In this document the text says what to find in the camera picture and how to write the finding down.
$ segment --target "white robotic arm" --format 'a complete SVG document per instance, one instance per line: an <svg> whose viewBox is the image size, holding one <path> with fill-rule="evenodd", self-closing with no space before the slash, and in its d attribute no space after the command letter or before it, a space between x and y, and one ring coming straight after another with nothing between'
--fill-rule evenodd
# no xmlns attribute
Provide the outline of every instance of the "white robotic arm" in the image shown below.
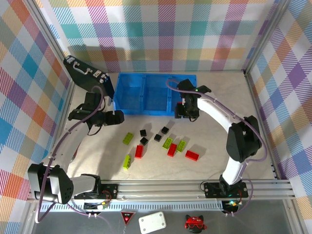
<svg viewBox="0 0 312 234"><path fill-rule="evenodd" d="M215 97L213 93L207 93L211 97ZM197 107L203 112L209 114L215 121L217 121L224 130L229 133L229 128L233 123L236 123L237 120L232 116L228 115L224 111L222 111L217 105L215 105L212 101L208 100L205 97L200 97L197 99ZM228 164L226 166L225 171L222 176L223 179L229 184L233 185L241 180L240 174L244 167L244 162L239 162L233 160L229 157Z"/></svg>
<svg viewBox="0 0 312 234"><path fill-rule="evenodd" d="M215 103L216 98L206 86L194 87L186 79L178 83L177 89L169 85L172 90L180 92L182 102L175 108L175 118L189 118L193 122L199 117L199 110L209 114L228 133L226 149L229 154L229 161L224 173L220 176L219 188L223 195L233 195L233 191L241 187L241 175L246 168L246 158L256 154L261 147L261 141L254 131L259 133L257 119L253 116L234 118L225 112L226 107L220 108Z"/></svg>
<svg viewBox="0 0 312 234"><path fill-rule="evenodd" d="M29 167L28 177L35 199L40 197L44 173L47 169L49 174L43 190L44 201L66 204L73 196L82 193L91 198L102 195L103 188L99 176L82 174L69 178L66 174L76 150L93 126L115 125L124 121L122 111L98 110L100 100L100 94L88 92L85 102L69 114L70 121L50 154L40 164L31 164Z"/></svg>

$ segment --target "cable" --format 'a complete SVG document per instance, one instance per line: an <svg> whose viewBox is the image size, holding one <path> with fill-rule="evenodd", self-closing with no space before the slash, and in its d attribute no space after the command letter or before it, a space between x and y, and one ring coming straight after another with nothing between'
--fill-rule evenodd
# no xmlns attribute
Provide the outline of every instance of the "cable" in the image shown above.
<svg viewBox="0 0 312 234"><path fill-rule="evenodd" d="M99 128L98 128L98 130L95 132L95 133L93 133L93 134L87 134L88 136L94 136L94 135L96 135L96 134L98 134L99 133L99 131L101 130L101 128L102 128L102 126L100 126Z"/></svg>
<svg viewBox="0 0 312 234"><path fill-rule="evenodd" d="M247 167L247 164L248 162L263 162L267 156L268 156L268 149L267 149L267 146L264 142L264 140L262 139L260 133L249 123L247 122L246 120L244 120L243 118L239 117L236 115L236 113L234 113L233 111L231 111L229 108L227 108L225 105L223 105L221 102L219 102L216 98L213 98L209 95L206 95L206 94L202 94L202 93L199 93L199 92L195 92L195 91L187 91L187 90L179 90L179 89L176 89L174 87L171 87L169 85L169 82L174 82L174 83L179 83L178 81L174 80L174 79L169 79L166 81L166 85L169 89L173 90L173 91L176 91L176 92L180 92L180 93L186 93L186 94L196 94L196 95L201 95L202 97L204 98L207 98L208 100L212 101L213 103L215 103L221 110L223 110L224 112L226 112L227 114L231 115L233 118L236 118L240 121L242 121L244 124L246 124L253 132L254 134L259 138L259 140L261 141L263 147L264 147L264 156L261 158L261 159L247 159L245 161L245 164L243 165L242 167L242 170L239 174L239 177L241 178L241 176L243 175L246 167Z"/></svg>
<svg viewBox="0 0 312 234"><path fill-rule="evenodd" d="M249 205L249 203L250 203L250 201L251 201L251 199L252 199L252 197L253 197L253 194L254 194L254 185L253 185L252 181L251 181L250 179L243 179L243 180L248 181L248 182L250 183L250 185L251 185L252 188L251 188L251 191L250 191L250 195L249 195L248 201L247 201L246 204L243 206L243 208L240 209L239 211L236 211L235 214L240 213L240 212L242 212L244 209L246 209L246 207Z"/></svg>
<svg viewBox="0 0 312 234"><path fill-rule="evenodd" d="M103 98L104 99L104 107L102 109L100 109L99 111L104 111L105 107L106 107L106 100L105 100L105 97Z"/></svg>
<svg viewBox="0 0 312 234"><path fill-rule="evenodd" d="M81 211L79 211L79 210L76 210L74 207L72 207L72 206L69 205L68 203L67 203L67 206L68 206L71 210L75 211L75 212L78 213L78 214L81 214L81 215L84 215L84 216L88 216L86 213L81 212Z"/></svg>
<svg viewBox="0 0 312 234"><path fill-rule="evenodd" d="M69 130L68 132L66 132L62 138L59 140L59 142L56 144L53 152L52 152L52 156L48 162L48 165L45 169L45 172L44 172L44 175L43 175L43 180L42 180L42 186L41 186L41 192L40 192L40 197L39 197L39 203L38 203L38 206L37 206L37 209L36 209L36 216L35 216L35 222L36 223L40 223L44 217L49 213L49 211L52 209L52 207L55 205L55 203L53 203L49 208L48 210L43 214L42 217L39 217L39 214L40 214L40 210L41 210L41 206L42 206L42 201L43 201L43 195L44 195L44 190L45 190L45 185L46 185L46 182L47 182L47 178L48 178L48 175L49 175L49 170L50 170L50 167L52 165L52 162L53 160L55 159L55 155L60 147L60 145L62 144L62 142L66 139L66 137L70 134L70 132L76 128L79 124L83 123L84 121L86 121L87 119L89 119L90 117L92 117L101 107L101 104L102 104L102 101L103 101L103 91L100 87L98 86L94 86L92 88L92 90L94 88L97 88L100 90L100 93L101 93L101 101L100 103L98 104L97 108L90 114L88 115L86 118L80 120L79 122L77 122L76 124L74 124Z"/></svg>
<svg viewBox="0 0 312 234"><path fill-rule="evenodd" d="M189 119L190 119L190 122L193 123L193 122L195 122L198 119L198 117L194 118L193 120L191 119L191 117Z"/></svg>
<svg viewBox="0 0 312 234"><path fill-rule="evenodd" d="M239 202L241 202L241 201L242 201L242 198L243 198L242 191L238 190L238 192L239 192L239 195L240 195L240 200L239 200Z"/></svg>
<svg viewBox="0 0 312 234"><path fill-rule="evenodd" d="M76 107L77 110L80 110L82 108L83 104L80 104L78 107Z"/></svg>
<svg viewBox="0 0 312 234"><path fill-rule="evenodd" d="M203 183L208 183L208 182L207 182L207 181L203 181L203 182L201 182L200 185L199 185L200 190L204 192L205 190L203 190L203 189L201 188L201 185L202 185Z"/></svg>
<svg viewBox="0 0 312 234"><path fill-rule="evenodd" d="M112 201L112 194L108 191L108 190L103 190L102 191L102 193L104 193L104 192L107 192L107 193L109 193L109 196L111 196L111 198L110 198L110 200L108 201L108 202L111 202Z"/></svg>
<svg viewBox="0 0 312 234"><path fill-rule="evenodd" d="M80 214L80 215L88 216L88 217L89 217L88 214L86 214L86 213L84 213L84 212L81 212L81 211L75 209L74 207L72 207L72 206L69 205L68 203L67 203L67 206L68 206L71 210L73 210L74 212L76 212L76 213L78 213L78 214ZM107 220L106 218L104 218L104 217L102 217L102 216L100 216L100 215L97 215L97 218L103 219L103 220L107 223L107 225L109 226L109 228L111 229L111 231L113 230L113 227L110 225L110 223L108 222L108 220Z"/></svg>

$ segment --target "blue tray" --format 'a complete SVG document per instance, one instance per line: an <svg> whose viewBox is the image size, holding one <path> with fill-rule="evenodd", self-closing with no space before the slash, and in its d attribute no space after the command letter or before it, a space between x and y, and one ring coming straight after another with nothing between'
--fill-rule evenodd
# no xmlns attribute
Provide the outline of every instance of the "blue tray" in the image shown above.
<svg viewBox="0 0 312 234"><path fill-rule="evenodd" d="M120 73L114 95L115 110L127 115L174 116L180 93L166 86L168 79L189 79L197 87L196 75Z"/></svg>

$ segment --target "lego brick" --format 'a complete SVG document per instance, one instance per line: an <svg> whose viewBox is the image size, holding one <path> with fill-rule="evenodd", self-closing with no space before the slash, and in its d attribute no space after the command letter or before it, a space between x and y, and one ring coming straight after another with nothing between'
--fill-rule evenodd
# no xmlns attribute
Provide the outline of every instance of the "lego brick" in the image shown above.
<svg viewBox="0 0 312 234"><path fill-rule="evenodd" d="M130 162L131 162L131 157L130 157L130 155L127 155L127 156L125 157L124 162L123 162L123 169L128 170L128 169L129 169L129 166L130 166Z"/></svg>
<svg viewBox="0 0 312 234"><path fill-rule="evenodd" d="M141 137L146 137L147 136L145 129L140 130L140 134L141 134Z"/></svg>
<svg viewBox="0 0 312 234"><path fill-rule="evenodd" d="M177 147L176 144L171 144L171 146L170 146L170 148L168 150L167 155L170 156L170 157L173 157L175 155L175 152L176 152L176 147Z"/></svg>
<svg viewBox="0 0 312 234"><path fill-rule="evenodd" d="M167 138L166 139L166 141L165 141L165 143L162 145L162 147L164 148L164 149L166 149L166 150L168 150L169 149L169 147L170 147L170 145L171 145L171 143L172 143L172 139L171 138Z"/></svg>
<svg viewBox="0 0 312 234"><path fill-rule="evenodd" d="M136 146L136 158L142 158L143 155L143 145Z"/></svg>
<svg viewBox="0 0 312 234"><path fill-rule="evenodd" d="M162 138L161 135L156 134L156 136L154 137L154 140L160 142L161 138Z"/></svg>
<svg viewBox="0 0 312 234"><path fill-rule="evenodd" d="M185 142L185 141L183 141L183 140L182 140L182 141L180 141L180 143L178 144L178 146L177 146L177 149L176 149L176 150L177 150L178 152L180 152L180 153L181 153L181 152L184 150L185 144L186 144L186 142Z"/></svg>
<svg viewBox="0 0 312 234"><path fill-rule="evenodd" d="M199 154L196 154L190 150L188 150L185 154L186 157L188 157L189 159L191 160L194 160L194 161L197 161L198 160L198 157L199 157Z"/></svg>
<svg viewBox="0 0 312 234"><path fill-rule="evenodd" d="M148 142L148 139L146 139L145 137L143 137L141 140L140 140L141 144L142 145L146 145L147 142Z"/></svg>
<svg viewBox="0 0 312 234"><path fill-rule="evenodd" d="M122 141L122 143L129 145L130 141L133 138L133 134L132 133L127 133L127 135L125 136L124 140Z"/></svg>
<svg viewBox="0 0 312 234"><path fill-rule="evenodd" d="M161 129L161 132L162 132L163 134L167 134L167 133L169 132L169 128L163 127L163 128Z"/></svg>

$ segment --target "lime green brick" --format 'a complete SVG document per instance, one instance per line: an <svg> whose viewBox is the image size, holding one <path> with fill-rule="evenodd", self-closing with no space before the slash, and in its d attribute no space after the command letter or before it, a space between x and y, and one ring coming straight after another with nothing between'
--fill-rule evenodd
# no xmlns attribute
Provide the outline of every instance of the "lime green brick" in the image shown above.
<svg viewBox="0 0 312 234"><path fill-rule="evenodd" d="M162 147L163 147L164 149L168 150L169 147L170 147L170 145L171 145L171 143L172 143L172 141L173 141L173 140L172 140L171 138L168 137L168 138L166 139L166 141L165 141L165 143L163 144Z"/></svg>
<svg viewBox="0 0 312 234"><path fill-rule="evenodd" d="M123 162L123 169L126 169L126 170L129 169L130 161L131 161L131 157L130 157L130 155L127 155L127 156L125 157L124 162Z"/></svg>
<svg viewBox="0 0 312 234"><path fill-rule="evenodd" d="M185 141L183 141L183 140L180 141L180 143L178 144L176 150L181 153L184 150L185 144L186 144Z"/></svg>
<svg viewBox="0 0 312 234"><path fill-rule="evenodd" d="M122 143L129 145L130 141L133 138L133 134L132 133L127 133L125 139L122 141Z"/></svg>

